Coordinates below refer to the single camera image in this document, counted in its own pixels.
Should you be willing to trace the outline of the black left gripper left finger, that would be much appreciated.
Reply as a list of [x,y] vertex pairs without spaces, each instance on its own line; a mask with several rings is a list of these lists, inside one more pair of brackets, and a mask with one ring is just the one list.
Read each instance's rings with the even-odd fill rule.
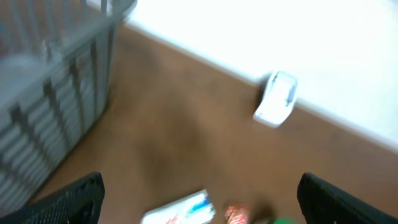
[[2,217],[1,224],[97,224],[104,196],[102,175],[92,172]]

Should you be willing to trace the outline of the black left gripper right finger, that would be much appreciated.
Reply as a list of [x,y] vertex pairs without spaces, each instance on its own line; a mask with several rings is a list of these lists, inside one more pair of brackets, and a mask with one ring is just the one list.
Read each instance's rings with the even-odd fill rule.
[[397,218],[312,173],[301,177],[297,199],[307,223],[397,224]]

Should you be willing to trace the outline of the green lid white jar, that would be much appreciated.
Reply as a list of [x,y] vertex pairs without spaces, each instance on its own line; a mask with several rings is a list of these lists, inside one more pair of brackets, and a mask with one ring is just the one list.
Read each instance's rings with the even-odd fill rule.
[[297,222],[291,218],[276,218],[271,222],[271,224],[297,224]]

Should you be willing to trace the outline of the orange Top chocolate bar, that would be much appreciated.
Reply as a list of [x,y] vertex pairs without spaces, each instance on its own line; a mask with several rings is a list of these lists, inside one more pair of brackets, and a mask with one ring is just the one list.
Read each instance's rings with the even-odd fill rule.
[[227,224],[248,224],[249,207],[243,203],[230,203],[226,206],[224,215]]

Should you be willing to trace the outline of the white blue Panadol box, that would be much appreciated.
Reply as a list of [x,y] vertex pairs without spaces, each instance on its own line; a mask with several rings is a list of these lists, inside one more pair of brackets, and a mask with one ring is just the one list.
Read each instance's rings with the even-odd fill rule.
[[146,212],[140,224],[204,224],[210,223],[215,215],[204,189]]

